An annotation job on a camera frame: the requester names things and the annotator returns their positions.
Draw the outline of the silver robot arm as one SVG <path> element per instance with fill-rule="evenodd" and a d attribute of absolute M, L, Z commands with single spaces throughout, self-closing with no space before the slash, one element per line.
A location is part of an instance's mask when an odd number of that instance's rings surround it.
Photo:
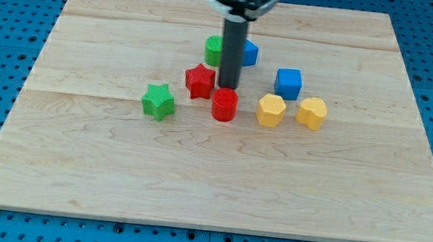
<path fill-rule="evenodd" d="M 208 0 L 224 19 L 217 84 L 237 89 L 249 24 L 270 12 L 281 0 Z"/>

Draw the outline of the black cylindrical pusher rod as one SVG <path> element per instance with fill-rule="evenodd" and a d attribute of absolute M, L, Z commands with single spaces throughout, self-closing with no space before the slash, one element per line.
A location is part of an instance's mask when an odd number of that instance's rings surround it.
<path fill-rule="evenodd" d="M 217 79 L 219 87 L 235 90 L 239 86 L 248 27 L 248 22 L 224 21 Z"/>

